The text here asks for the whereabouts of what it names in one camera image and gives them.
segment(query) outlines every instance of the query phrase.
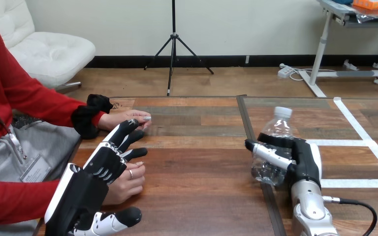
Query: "silver robotic arm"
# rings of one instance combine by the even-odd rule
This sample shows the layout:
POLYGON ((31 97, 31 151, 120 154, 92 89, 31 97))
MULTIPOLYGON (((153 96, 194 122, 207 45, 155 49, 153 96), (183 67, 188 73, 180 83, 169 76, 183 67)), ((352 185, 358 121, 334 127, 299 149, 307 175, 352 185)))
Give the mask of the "silver robotic arm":
POLYGON ((145 148, 126 151, 144 136, 136 131, 137 120, 119 124, 97 146, 83 168, 69 163, 47 208, 46 236, 109 236, 141 220, 141 211, 130 207, 120 212, 99 212, 108 185, 133 158, 147 154, 145 148))
POLYGON ((246 147, 255 158, 262 158, 287 170, 294 206, 292 231, 295 236, 338 236, 332 224, 332 215, 324 206, 321 194, 322 168, 318 147, 304 140, 296 142, 299 145, 292 149, 291 160, 278 156, 276 150, 268 149, 254 140, 246 140, 246 147))

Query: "black scrunchie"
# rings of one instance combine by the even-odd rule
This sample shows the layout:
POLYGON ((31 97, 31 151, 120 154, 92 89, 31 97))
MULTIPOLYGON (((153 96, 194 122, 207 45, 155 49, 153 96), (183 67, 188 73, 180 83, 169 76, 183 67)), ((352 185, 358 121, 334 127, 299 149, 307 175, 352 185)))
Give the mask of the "black scrunchie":
POLYGON ((109 98, 99 94, 88 96, 87 106, 79 106, 71 115, 74 129, 83 139, 94 139, 98 135, 98 128, 92 124, 92 118, 100 111, 109 113, 114 107, 109 98))

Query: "power cord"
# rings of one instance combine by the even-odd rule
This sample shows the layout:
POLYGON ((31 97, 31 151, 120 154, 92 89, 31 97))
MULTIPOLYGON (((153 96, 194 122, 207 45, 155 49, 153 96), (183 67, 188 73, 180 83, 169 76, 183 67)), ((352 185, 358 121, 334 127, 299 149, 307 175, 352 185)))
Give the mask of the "power cord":
MULTIPOLYGON (((285 64, 283 64, 283 63, 279 65, 280 68, 285 68, 286 66, 287 66, 287 65, 285 65, 285 64)), ((299 71, 306 71, 307 73, 311 73, 311 72, 312 72, 312 68, 299 69, 299 68, 293 68, 293 67, 292 67, 292 69, 293 69, 294 73, 291 74, 291 75, 289 75, 289 77, 290 77, 291 79, 295 80, 295 81, 302 81, 302 80, 304 80, 304 79, 295 79, 295 78, 292 77, 292 75, 294 75, 294 74, 299 74, 299 71)), ((336 70, 328 70, 328 69, 319 69, 319 71, 332 71, 332 72, 337 72, 336 70)))
POLYGON ((373 219, 370 227, 368 230, 363 234, 363 236, 368 236, 373 229, 375 229, 376 223, 378 221, 378 215, 376 214, 376 211, 373 207, 371 207, 369 204, 359 202, 357 200, 353 199, 345 199, 345 198, 333 198, 333 197, 328 197, 328 196, 323 196, 322 197, 325 202, 329 203, 337 203, 337 204, 347 204, 347 205, 357 205, 357 206, 363 206, 369 209, 372 212, 373 219))

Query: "desk leg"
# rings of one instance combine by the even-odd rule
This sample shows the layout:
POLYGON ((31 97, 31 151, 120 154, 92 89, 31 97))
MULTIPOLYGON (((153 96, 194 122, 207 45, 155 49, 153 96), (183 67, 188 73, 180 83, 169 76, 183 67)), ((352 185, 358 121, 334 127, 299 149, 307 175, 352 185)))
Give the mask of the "desk leg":
POLYGON ((319 66, 321 65, 322 56, 324 55, 325 45, 327 44, 328 31, 330 29, 332 18, 333 13, 327 12, 327 19, 325 20, 324 31, 322 32, 321 40, 319 41, 318 51, 316 52, 314 66, 312 67, 311 78, 309 80, 309 83, 311 85, 315 85, 316 82, 316 76, 319 71, 319 66))

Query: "wooden table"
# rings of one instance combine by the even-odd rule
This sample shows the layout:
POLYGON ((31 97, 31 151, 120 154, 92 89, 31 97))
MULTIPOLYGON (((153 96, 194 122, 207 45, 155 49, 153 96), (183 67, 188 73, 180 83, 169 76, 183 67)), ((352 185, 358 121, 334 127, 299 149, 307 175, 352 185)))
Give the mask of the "wooden table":
MULTIPOLYGON (((293 109, 294 134, 305 139, 361 140, 332 99, 253 97, 112 98, 112 113, 150 112, 153 125, 131 148, 146 147, 144 191, 120 206, 142 210, 142 221, 119 235, 284 236, 292 206, 287 191, 272 190, 250 175, 244 140, 257 137, 275 106, 293 109)), ((378 143, 378 100, 343 100, 378 143)), ((73 163, 83 165, 106 133, 83 141, 73 163)), ((320 147, 323 179, 378 179, 378 159, 369 147, 320 147)), ((371 204, 378 212, 378 188, 335 186, 325 195, 371 204)), ((371 215, 357 206, 327 205, 342 235, 362 235, 371 215)), ((44 235, 44 226, 38 235, 44 235)), ((378 226, 373 235, 378 235, 378 226)))

